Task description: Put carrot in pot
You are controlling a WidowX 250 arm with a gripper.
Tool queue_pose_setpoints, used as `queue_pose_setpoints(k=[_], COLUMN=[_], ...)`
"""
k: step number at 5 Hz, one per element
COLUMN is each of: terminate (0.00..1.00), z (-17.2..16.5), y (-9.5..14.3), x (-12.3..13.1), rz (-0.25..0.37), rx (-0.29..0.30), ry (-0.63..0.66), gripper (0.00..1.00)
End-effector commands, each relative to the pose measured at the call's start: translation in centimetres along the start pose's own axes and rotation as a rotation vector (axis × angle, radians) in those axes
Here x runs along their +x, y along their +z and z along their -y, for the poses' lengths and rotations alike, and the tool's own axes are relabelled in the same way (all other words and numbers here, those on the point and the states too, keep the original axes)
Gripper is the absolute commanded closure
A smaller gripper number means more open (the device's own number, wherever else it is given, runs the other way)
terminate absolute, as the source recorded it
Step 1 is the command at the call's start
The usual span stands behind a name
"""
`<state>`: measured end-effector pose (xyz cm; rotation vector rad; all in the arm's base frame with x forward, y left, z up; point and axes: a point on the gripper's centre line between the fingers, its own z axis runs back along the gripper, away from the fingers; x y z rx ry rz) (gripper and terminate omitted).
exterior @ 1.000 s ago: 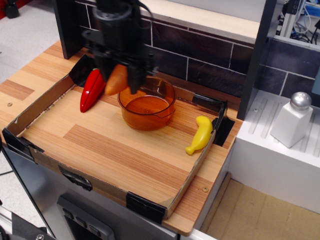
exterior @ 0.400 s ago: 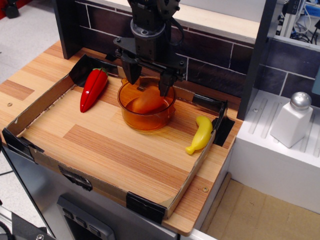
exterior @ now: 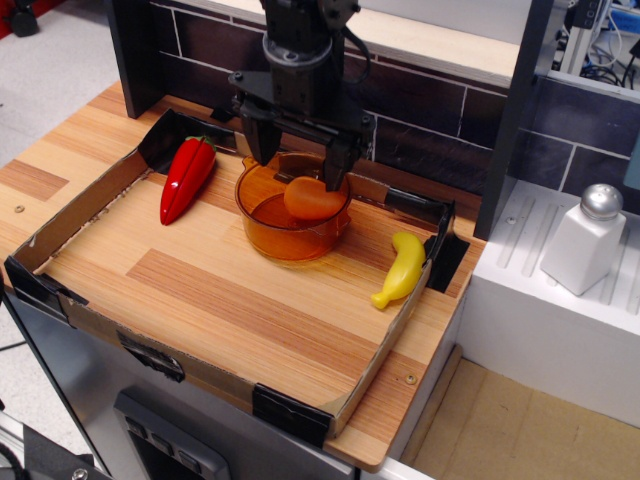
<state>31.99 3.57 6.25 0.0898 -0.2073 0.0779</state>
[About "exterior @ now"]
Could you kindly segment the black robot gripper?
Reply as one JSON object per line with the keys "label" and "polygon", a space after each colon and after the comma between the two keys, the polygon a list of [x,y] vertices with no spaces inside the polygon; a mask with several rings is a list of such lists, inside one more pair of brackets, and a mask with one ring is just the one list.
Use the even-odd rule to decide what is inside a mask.
{"label": "black robot gripper", "polygon": [[373,117],[349,96],[348,87],[361,80],[344,77],[344,44],[302,52],[265,42],[263,51],[267,71],[229,76],[251,155],[268,165],[285,133],[325,145],[326,190],[338,191],[361,150],[370,148],[375,129]]}

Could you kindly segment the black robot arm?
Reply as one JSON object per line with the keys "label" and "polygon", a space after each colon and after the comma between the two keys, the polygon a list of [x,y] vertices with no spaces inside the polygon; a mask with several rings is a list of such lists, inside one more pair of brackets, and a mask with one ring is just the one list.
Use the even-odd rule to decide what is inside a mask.
{"label": "black robot arm", "polygon": [[349,95],[368,68],[344,75],[346,43],[363,55],[366,45],[347,23],[359,12],[356,1],[265,1],[266,31],[262,49],[266,71],[236,71],[234,110],[256,161],[268,164],[283,134],[325,148],[322,179],[338,190],[355,162],[371,152],[374,118]]}

